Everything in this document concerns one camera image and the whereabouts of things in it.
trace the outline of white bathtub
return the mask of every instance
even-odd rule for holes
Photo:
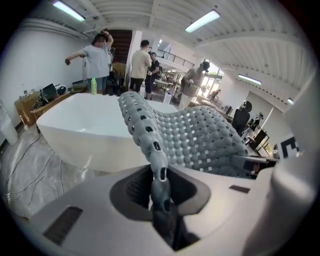
[[[173,105],[149,104],[164,113],[177,111]],[[54,152],[71,165],[114,173],[148,163],[128,132],[116,96],[75,94],[36,123]]]

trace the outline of perforated gray mat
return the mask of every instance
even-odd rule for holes
[[[119,105],[129,133],[154,173],[170,163],[224,176],[250,176],[229,163],[230,156],[247,156],[248,151],[236,130],[213,108],[162,113],[136,92],[123,93]]]

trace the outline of staircase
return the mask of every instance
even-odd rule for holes
[[[126,64],[132,39],[132,31],[111,29],[108,30],[108,32],[113,37],[112,46],[115,48],[113,61]]]

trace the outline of ceiling light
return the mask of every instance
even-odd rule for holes
[[[292,98],[288,98],[288,100],[287,100],[291,105],[294,105],[295,103],[294,103],[294,101],[292,100]]]
[[[242,78],[242,79],[245,79],[245,80],[248,80],[248,81],[250,81],[250,82],[256,83],[256,84],[258,84],[258,85],[262,85],[262,83],[261,83],[260,81],[258,81],[258,80],[256,80],[256,79],[253,79],[253,78],[251,78],[251,77],[247,77],[247,76],[242,75],[242,74],[238,74],[238,77],[240,77],[240,78]]]
[[[185,31],[191,33],[198,28],[202,27],[203,25],[212,22],[220,17],[220,14],[217,13],[215,10],[210,11],[206,15],[202,16],[200,19],[196,20],[190,26],[188,26]]]
[[[53,6],[59,8],[60,10],[64,11],[65,13],[71,15],[72,17],[76,18],[78,21],[83,22],[85,20],[85,17],[83,17],[81,14],[73,10],[71,7],[66,5],[63,2],[56,1]]]

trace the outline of marble floor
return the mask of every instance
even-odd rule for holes
[[[27,218],[77,184],[108,175],[63,162],[35,127],[21,130],[18,142],[1,152],[0,162],[2,198],[14,213]]]

